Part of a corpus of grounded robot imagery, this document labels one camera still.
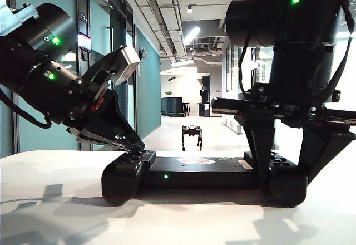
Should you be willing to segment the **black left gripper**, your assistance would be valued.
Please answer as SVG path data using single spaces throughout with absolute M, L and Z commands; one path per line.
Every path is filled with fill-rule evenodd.
M 118 150 L 144 150 L 145 143 L 130 126 L 118 107 L 117 92 L 109 83 L 115 72 L 98 70 L 84 76 L 65 71 L 63 124 L 78 142 L 117 147 Z

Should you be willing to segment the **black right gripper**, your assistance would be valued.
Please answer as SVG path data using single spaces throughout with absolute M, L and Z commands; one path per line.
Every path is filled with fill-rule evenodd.
M 299 168 L 310 183 L 349 143 L 355 140 L 355 112 L 325 107 L 337 91 L 324 96 L 325 85 L 255 83 L 241 99 L 214 98 L 213 112 L 234 115 L 244 128 L 250 151 L 244 153 L 262 188 L 269 174 L 274 120 L 303 130 Z

